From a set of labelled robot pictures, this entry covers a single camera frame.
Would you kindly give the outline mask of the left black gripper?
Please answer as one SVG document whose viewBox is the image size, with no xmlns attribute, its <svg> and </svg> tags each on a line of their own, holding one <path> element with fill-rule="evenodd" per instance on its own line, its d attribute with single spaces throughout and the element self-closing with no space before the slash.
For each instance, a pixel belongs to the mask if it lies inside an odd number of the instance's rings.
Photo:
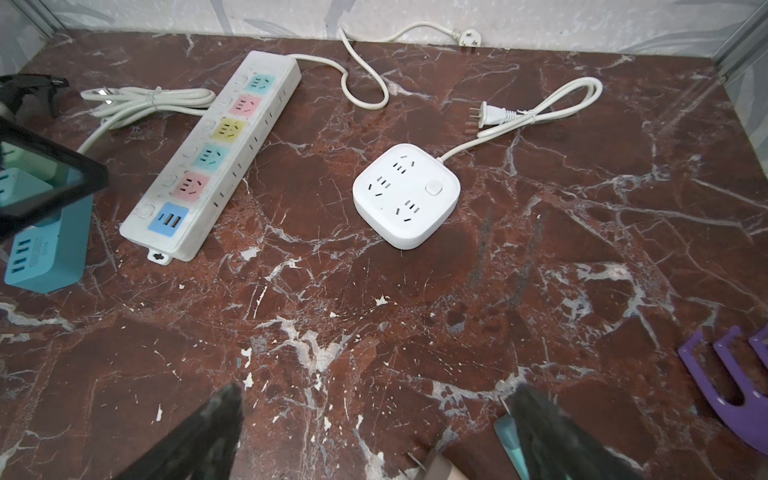
<svg viewBox="0 0 768 480">
<path fill-rule="evenodd" d="M 1 238 L 50 223 L 108 185 L 108 170 L 8 120 L 1 121 Z"/>
</svg>

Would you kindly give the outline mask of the teal power strip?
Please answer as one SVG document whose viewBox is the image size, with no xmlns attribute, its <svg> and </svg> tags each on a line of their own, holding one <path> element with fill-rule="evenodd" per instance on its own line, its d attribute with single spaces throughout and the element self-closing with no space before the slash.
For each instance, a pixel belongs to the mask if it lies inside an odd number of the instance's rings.
<svg viewBox="0 0 768 480">
<path fill-rule="evenodd" d="M 5 283 L 46 294 L 78 282 L 85 268 L 92 205 L 93 198 L 85 197 L 63 208 L 52 222 L 16 234 Z"/>
</svg>

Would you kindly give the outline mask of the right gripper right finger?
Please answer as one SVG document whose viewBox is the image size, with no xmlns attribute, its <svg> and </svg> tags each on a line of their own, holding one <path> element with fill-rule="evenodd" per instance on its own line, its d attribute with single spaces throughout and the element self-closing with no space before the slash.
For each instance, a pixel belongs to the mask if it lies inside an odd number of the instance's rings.
<svg viewBox="0 0 768 480">
<path fill-rule="evenodd" d="M 529 479 L 641 477 L 528 384 L 507 397 L 506 410 L 516 423 Z"/>
</svg>

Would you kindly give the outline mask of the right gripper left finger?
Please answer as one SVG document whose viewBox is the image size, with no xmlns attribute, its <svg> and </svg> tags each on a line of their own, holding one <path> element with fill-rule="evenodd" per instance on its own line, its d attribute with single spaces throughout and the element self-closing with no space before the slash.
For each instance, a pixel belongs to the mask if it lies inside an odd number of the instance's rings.
<svg viewBox="0 0 768 480">
<path fill-rule="evenodd" d="M 235 384 L 211 398 L 117 475 L 119 479 L 228 479 L 243 426 Z"/>
</svg>

